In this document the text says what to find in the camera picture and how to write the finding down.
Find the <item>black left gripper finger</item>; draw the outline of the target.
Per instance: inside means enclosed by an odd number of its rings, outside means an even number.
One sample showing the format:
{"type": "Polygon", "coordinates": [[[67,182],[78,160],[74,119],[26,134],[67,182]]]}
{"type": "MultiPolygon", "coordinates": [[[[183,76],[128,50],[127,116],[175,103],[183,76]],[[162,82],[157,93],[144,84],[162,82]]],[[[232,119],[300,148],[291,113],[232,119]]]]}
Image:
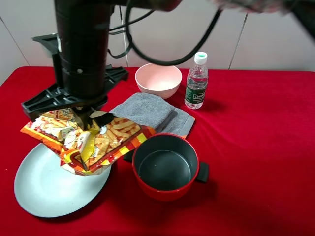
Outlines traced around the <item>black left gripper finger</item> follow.
{"type": "Polygon", "coordinates": [[[82,112],[78,111],[78,110],[74,110],[74,117],[75,117],[75,121],[77,123],[77,125],[82,129],[85,130],[85,122],[84,122],[84,115],[82,112]]]}

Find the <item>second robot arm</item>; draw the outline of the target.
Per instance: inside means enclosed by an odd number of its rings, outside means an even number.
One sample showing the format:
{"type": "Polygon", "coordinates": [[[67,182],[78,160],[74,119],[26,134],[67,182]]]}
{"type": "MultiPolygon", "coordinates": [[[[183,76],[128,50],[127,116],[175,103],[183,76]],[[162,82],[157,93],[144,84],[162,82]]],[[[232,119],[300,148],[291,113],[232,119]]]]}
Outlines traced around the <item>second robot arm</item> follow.
{"type": "Polygon", "coordinates": [[[214,0],[219,8],[238,8],[250,13],[292,13],[311,38],[315,37],[314,0],[214,0]]]}

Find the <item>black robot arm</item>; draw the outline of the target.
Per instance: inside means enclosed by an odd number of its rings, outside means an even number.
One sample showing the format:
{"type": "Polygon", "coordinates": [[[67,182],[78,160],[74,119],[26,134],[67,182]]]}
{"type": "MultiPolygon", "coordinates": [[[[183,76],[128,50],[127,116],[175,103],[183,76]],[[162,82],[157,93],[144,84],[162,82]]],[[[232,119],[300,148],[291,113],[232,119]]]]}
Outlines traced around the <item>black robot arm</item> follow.
{"type": "Polygon", "coordinates": [[[72,109],[86,130],[92,123],[92,110],[107,102],[107,94],[119,82],[105,75],[107,46],[114,7],[126,6],[127,1],[56,0],[54,5],[63,88],[79,99],[72,109]]]}

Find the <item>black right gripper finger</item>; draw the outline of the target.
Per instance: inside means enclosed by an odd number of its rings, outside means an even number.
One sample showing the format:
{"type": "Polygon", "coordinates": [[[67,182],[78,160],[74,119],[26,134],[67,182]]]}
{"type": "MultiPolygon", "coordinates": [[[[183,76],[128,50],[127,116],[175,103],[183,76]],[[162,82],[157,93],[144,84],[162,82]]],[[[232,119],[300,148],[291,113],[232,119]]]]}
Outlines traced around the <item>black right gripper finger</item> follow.
{"type": "Polygon", "coordinates": [[[93,119],[91,118],[91,114],[94,112],[94,109],[88,109],[85,111],[85,129],[90,129],[93,124],[93,119]]]}

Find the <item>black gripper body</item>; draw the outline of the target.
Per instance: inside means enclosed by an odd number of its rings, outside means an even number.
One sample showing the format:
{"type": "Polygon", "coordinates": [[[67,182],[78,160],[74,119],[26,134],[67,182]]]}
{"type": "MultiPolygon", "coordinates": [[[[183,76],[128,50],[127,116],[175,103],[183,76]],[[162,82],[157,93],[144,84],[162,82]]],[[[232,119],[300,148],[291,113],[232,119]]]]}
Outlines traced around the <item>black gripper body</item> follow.
{"type": "Polygon", "coordinates": [[[67,96],[64,98],[67,107],[70,107],[77,115],[87,114],[88,116],[96,110],[100,110],[108,101],[108,96],[103,95],[96,98],[77,98],[74,96],[67,96]]]}

